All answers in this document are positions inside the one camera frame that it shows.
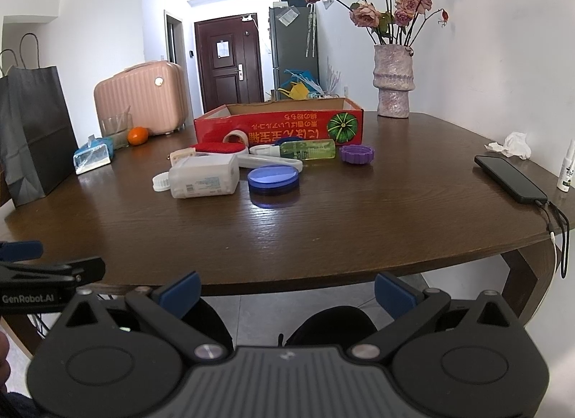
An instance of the person's hand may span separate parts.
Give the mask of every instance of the person's hand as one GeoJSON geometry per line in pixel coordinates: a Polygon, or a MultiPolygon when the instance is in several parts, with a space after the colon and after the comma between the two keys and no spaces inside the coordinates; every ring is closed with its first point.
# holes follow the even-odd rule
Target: person's hand
{"type": "Polygon", "coordinates": [[[6,381],[10,377],[10,365],[6,358],[10,351],[10,342],[4,332],[0,332],[0,387],[3,392],[7,391],[6,381]]]}

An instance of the cardboard tray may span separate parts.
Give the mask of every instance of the cardboard tray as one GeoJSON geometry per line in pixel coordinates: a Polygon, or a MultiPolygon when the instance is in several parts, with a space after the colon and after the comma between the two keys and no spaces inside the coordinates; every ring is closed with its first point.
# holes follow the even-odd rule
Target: cardboard tray
{"type": "Polygon", "coordinates": [[[222,105],[194,121],[199,143],[221,142],[239,129],[249,145],[280,138],[329,139],[337,145],[361,144],[363,109],[347,98],[281,100],[222,105]]]}

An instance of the smartphone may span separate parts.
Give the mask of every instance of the smartphone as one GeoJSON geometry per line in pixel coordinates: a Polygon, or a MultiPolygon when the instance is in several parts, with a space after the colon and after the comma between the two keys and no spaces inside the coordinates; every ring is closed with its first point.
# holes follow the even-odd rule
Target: smartphone
{"type": "Polygon", "coordinates": [[[547,203],[547,194],[502,157],[477,155],[475,163],[520,204],[547,203]]]}

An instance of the black paper bag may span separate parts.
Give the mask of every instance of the black paper bag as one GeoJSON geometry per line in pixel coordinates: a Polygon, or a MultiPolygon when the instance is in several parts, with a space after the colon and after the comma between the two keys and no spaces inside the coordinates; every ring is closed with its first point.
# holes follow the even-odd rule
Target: black paper bag
{"type": "Polygon", "coordinates": [[[0,79],[0,163],[15,206],[45,197],[74,173],[78,149],[56,67],[27,69],[21,49],[22,42],[24,68],[0,79]]]}

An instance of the gray refrigerator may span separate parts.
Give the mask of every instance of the gray refrigerator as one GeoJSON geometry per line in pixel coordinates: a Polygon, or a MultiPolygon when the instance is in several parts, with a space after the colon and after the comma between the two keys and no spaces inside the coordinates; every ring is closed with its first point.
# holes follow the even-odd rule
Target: gray refrigerator
{"type": "Polygon", "coordinates": [[[309,56],[305,55],[310,8],[306,6],[296,9],[300,15],[289,26],[285,26],[277,19],[277,16],[282,14],[286,8],[270,8],[271,55],[274,63],[275,89],[279,89],[281,84],[291,78],[290,74],[284,73],[285,70],[308,70],[318,82],[320,81],[317,64],[317,37],[315,55],[312,56],[313,37],[310,38],[309,56]]]}

